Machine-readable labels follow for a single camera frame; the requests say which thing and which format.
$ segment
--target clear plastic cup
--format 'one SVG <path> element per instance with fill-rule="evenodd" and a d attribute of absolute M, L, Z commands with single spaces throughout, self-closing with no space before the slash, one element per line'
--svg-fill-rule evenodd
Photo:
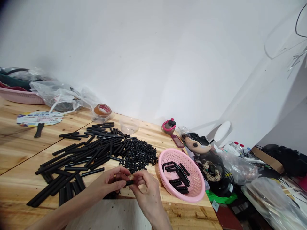
<path fill-rule="evenodd" d="M 138 130 L 139 121 L 134 118 L 122 118 L 119 120 L 123 134 L 134 134 Z"/>

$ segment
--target wooden tabletop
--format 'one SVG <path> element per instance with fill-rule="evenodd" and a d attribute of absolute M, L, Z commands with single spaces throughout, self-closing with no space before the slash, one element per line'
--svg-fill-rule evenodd
<path fill-rule="evenodd" d="M 53 152 L 80 142 L 61 139 L 59 134 L 73 131 L 83 134 L 86 127 L 93 124 L 89 112 L 80 111 L 65 116 L 59 124 L 44 127 L 42 136 L 34 138 L 36 130 L 18 126 L 16 116 L 36 110 L 48 111 L 48 107 L 5 101 L 0 110 L 0 224 L 3 229 L 24 229 L 58 207 L 58 195 L 48 197 L 38 208 L 26 206 L 47 185 L 41 175 L 35 175 L 35 171 L 53 158 Z M 120 129 L 121 117 L 124 116 L 114 113 L 109 122 L 115 122 L 115 128 Z M 158 125 L 140 121 L 139 130 L 132 136 L 152 144 L 157 148 L 157 156 L 164 149 L 177 149 L 171 137 L 163 133 Z M 111 160 L 103 165 L 106 170 L 116 166 L 118 162 Z M 207 195 L 198 203 L 182 201 L 170 195 L 162 186 L 158 164 L 147 166 L 147 170 L 160 182 L 161 199 L 174 229 L 222 229 Z M 83 180 L 88 186 L 102 173 L 86 176 Z M 134 195 L 127 187 L 121 190 L 119 198 L 134 198 Z"/>

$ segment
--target packing tape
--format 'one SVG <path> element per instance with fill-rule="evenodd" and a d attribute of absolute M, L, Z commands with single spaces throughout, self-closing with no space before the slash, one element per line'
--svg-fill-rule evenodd
<path fill-rule="evenodd" d="M 110 116 L 110 114 L 112 113 L 112 110 L 106 104 L 101 103 L 101 104 L 96 105 L 96 107 L 94 108 L 94 113 L 98 116 L 105 118 L 105 117 Z"/>

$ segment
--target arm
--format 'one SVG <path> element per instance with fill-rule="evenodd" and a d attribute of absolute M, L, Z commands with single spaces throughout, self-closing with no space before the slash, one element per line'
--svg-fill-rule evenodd
<path fill-rule="evenodd" d="M 144 216 L 149 220 L 154 230 L 172 230 L 169 217 L 165 212 L 159 191 L 159 181 L 147 170 L 137 171 L 133 174 L 135 184 L 129 188 L 134 193 Z M 142 193 L 139 185 L 145 184 L 147 190 Z"/>
<path fill-rule="evenodd" d="M 91 206 L 96 204 L 107 194 L 120 190 L 126 186 L 130 175 L 128 169 L 119 166 L 105 171 L 90 186 L 78 194 L 78 198 L 67 201 L 65 204 L 37 221 L 28 230 L 60 230 L 70 221 L 85 213 Z"/>

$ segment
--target pink basket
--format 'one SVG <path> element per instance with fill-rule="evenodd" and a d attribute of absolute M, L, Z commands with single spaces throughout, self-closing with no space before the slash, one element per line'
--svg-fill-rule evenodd
<path fill-rule="evenodd" d="M 176 172 L 166 172 L 166 170 L 163 172 L 162 165 L 170 161 L 177 164 L 181 163 L 190 173 L 190 176 L 188 176 L 190 181 L 188 194 L 181 194 L 169 183 L 169 180 L 179 178 Z M 204 177 L 194 161 L 183 152 L 177 149 L 164 150 L 159 156 L 159 173 L 164 187 L 173 196 L 190 203 L 199 202 L 204 197 L 206 192 Z"/>
<path fill-rule="evenodd" d="M 44 100 L 36 93 L 0 88 L 0 96 L 12 102 L 23 104 L 45 104 Z"/>

